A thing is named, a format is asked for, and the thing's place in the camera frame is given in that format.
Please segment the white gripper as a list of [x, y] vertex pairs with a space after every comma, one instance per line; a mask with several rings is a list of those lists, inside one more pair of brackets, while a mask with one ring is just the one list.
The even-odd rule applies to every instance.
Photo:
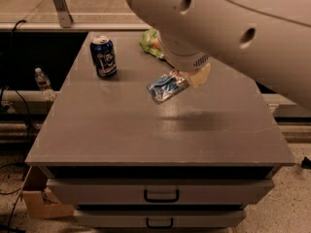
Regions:
[[166, 61], [174, 68], [192, 71], [187, 73], [187, 81], [192, 88], [198, 88], [206, 83], [211, 71], [207, 53], [196, 49], [164, 49], [163, 52]]

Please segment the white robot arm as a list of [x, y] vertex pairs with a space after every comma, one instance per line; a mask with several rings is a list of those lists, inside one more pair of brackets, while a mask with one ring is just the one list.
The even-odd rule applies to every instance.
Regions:
[[204, 52], [311, 109], [311, 0], [125, 0], [175, 56]]

